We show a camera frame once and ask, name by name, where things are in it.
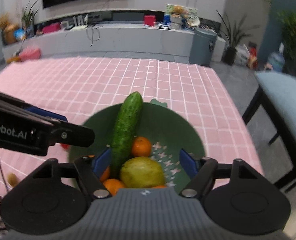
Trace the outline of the orange tangerine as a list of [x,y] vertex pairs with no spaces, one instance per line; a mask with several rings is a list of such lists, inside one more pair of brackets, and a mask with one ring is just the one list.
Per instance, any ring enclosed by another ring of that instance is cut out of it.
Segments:
[[119,189],[123,189],[126,187],[122,181],[117,179],[107,179],[103,182],[103,185],[112,196],[115,196]]
[[134,157],[149,157],[152,151],[151,142],[145,137],[135,137],[131,154]]
[[108,166],[105,169],[105,171],[103,172],[103,174],[100,176],[100,181],[101,182],[104,182],[105,180],[107,180],[109,178],[110,171],[111,171],[111,168],[110,168],[110,166]]

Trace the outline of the red tomato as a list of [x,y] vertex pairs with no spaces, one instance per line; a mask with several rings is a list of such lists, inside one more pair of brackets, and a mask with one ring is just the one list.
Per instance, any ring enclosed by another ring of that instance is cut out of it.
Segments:
[[69,145],[67,145],[67,144],[60,144],[61,145],[61,147],[64,149],[64,150],[68,150],[69,149]]

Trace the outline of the yellow green pear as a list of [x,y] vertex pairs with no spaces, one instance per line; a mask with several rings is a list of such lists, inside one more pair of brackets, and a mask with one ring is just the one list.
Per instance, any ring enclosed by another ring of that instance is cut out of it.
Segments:
[[165,185],[162,166],[148,157],[135,157],[120,169],[120,179],[128,188],[150,188]]

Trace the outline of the green colander bowl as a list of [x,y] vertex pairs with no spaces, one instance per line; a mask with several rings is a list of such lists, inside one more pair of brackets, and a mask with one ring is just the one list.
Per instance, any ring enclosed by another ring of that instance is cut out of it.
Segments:
[[[71,146],[68,151],[69,162],[80,156],[100,154],[107,146],[111,146],[120,106],[117,104],[104,108],[83,123],[93,129],[94,143],[89,148]],[[166,185],[173,187],[177,193],[190,182],[190,177],[179,162],[180,150],[184,149],[194,159],[205,157],[205,147],[198,132],[181,115],[154,99],[143,104],[136,135],[151,142],[151,159],[160,163]]]

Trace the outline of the green cucumber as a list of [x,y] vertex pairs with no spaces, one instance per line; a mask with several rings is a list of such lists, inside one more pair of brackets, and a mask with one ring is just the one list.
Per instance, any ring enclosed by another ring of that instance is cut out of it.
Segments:
[[143,98],[139,92],[131,93],[119,109],[111,143],[111,169],[114,172],[118,171],[130,156],[132,141],[136,135],[137,123],[142,109]]

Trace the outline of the brown kiwi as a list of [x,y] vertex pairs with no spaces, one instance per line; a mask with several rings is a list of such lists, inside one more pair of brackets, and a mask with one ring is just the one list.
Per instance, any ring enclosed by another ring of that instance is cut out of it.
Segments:
[[11,187],[15,187],[19,182],[19,178],[14,173],[8,173],[7,182]]

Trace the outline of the pink storage basket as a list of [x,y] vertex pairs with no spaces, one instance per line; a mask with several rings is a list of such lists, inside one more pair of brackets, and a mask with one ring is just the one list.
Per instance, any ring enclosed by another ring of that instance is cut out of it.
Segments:
[[41,50],[37,47],[27,47],[23,49],[20,54],[19,58],[21,61],[27,61],[27,60],[37,60],[41,57]]

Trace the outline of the brown round vase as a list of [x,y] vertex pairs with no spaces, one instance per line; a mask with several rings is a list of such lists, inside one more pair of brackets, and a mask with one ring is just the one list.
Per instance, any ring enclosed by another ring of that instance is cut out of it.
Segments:
[[0,15],[0,31],[5,45],[17,42],[14,32],[18,29],[19,26],[10,21],[8,14]]

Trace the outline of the pink box on console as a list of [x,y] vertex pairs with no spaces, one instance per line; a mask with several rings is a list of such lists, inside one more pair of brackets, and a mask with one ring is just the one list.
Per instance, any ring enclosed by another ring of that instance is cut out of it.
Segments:
[[48,34],[48,33],[59,31],[60,29],[61,29],[60,23],[57,22],[57,23],[52,23],[50,25],[43,27],[42,31],[44,34]]

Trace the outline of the chair with blue cushion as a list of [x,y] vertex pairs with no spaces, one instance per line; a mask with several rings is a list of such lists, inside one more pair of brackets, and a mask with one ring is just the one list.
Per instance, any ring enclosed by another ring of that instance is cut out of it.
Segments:
[[285,191],[296,187],[296,77],[278,72],[256,72],[258,89],[249,103],[242,119],[247,124],[257,109],[262,106],[274,124],[277,133],[269,141],[272,144],[278,137],[288,152],[293,168],[274,183]]

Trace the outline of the potted plant left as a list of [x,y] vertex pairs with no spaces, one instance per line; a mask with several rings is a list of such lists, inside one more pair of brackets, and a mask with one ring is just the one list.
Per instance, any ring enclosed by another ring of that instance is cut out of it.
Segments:
[[32,5],[28,3],[22,9],[21,23],[22,23],[22,28],[25,32],[26,38],[31,38],[35,35],[34,22],[35,22],[35,16],[38,13],[38,9],[34,10],[34,6],[38,2],[39,0],[36,0]]

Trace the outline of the white wifi router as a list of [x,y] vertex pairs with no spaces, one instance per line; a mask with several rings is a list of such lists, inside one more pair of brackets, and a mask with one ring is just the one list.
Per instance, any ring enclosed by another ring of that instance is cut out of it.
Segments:
[[73,27],[72,30],[82,30],[88,27],[88,14],[85,16],[77,15],[73,17]]

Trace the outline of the grey trash bin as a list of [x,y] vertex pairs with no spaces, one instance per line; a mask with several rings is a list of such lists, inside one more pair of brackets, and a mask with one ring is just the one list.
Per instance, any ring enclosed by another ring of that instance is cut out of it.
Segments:
[[189,63],[209,66],[217,40],[214,31],[197,28],[194,30]]

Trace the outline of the white plastic bag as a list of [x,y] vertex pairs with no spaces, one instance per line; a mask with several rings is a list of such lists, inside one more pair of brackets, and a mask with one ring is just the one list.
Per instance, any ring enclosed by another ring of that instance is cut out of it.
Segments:
[[239,66],[245,66],[248,62],[250,52],[245,44],[236,46],[236,55],[234,64]]

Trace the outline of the blue water jug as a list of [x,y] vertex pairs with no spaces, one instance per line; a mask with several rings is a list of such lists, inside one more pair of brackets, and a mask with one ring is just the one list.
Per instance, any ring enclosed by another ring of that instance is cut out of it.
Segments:
[[274,51],[269,55],[268,61],[265,64],[265,68],[270,71],[282,72],[285,64],[283,51],[284,51],[284,45],[283,43],[280,43],[279,50]]

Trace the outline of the potted long-leaf plant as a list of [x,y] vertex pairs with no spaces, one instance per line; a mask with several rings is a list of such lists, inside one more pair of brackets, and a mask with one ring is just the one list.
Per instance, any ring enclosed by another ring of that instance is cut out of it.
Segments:
[[222,15],[217,11],[219,15],[224,30],[220,29],[220,32],[224,34],[228,42],[228,48],[225,51],[223,56],[223,62],[232,66],[235,62],[235,57],[237,54],[237,45],[241,42],[242,39],[246,37],[252,37],[250,31],[257,29],[260,27],[259,24],[255,24],[249,27],[244,26],[244,22],[247,18],[247,14],[244,14],[239,22],[234,21],[233,23],[229,20],[228,15],[226,12]]

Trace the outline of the white TV console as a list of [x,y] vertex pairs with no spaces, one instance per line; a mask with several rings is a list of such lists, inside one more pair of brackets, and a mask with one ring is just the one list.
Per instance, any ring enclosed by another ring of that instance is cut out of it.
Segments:
[[122,51],[188,57],[193,31],[166,30],[143,24],[107,23],[93,28],[59,30],[2,48],[4,59],[26,47],[40,48],[42,55]]

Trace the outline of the teddy bear gift set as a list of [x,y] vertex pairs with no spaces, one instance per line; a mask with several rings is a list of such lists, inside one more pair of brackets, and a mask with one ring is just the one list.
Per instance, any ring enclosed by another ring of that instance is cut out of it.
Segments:
[[198,10],[192,7],[166,4],[164,24],[171,29],[194,29],[200,26]]

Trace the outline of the red box on console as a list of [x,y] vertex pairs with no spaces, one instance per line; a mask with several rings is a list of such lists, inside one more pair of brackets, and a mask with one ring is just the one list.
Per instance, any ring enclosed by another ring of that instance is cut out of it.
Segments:
[[144,25],[147,25],[149,27],[154,27],[155,16],[154,15],[145,15],[144,16]]

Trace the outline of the leafy green plant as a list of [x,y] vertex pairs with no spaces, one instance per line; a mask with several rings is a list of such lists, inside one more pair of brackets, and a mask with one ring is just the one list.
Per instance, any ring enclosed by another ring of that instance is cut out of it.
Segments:
[[277,13],[281,23],[281,50],[286,62],[294,60],[296,50],[296,11]]

